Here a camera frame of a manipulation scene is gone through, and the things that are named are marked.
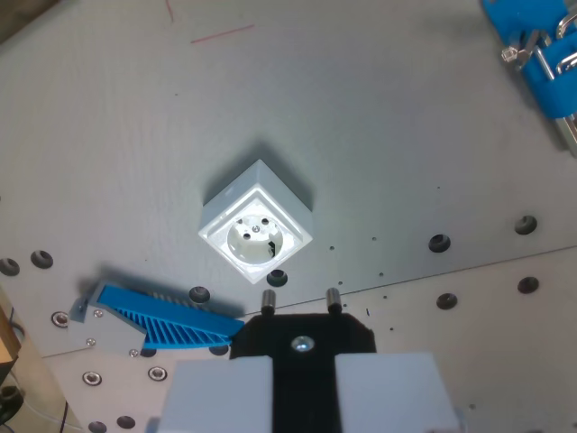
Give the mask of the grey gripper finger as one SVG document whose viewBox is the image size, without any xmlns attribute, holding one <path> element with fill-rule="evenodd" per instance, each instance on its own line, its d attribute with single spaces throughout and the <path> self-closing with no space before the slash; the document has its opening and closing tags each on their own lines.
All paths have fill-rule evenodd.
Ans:
<svg viewBox="0 0 577 433">
<path fill-rule="evenodd" d="M 271 432 L 273 362 L 268 356 L 180 362 L 159 432 Z"/>
<path fill-rule="evenodd" d="M 455 432 L 456 413 L 434 357 L 335 357 L 343 432 Z"/>
</svg>

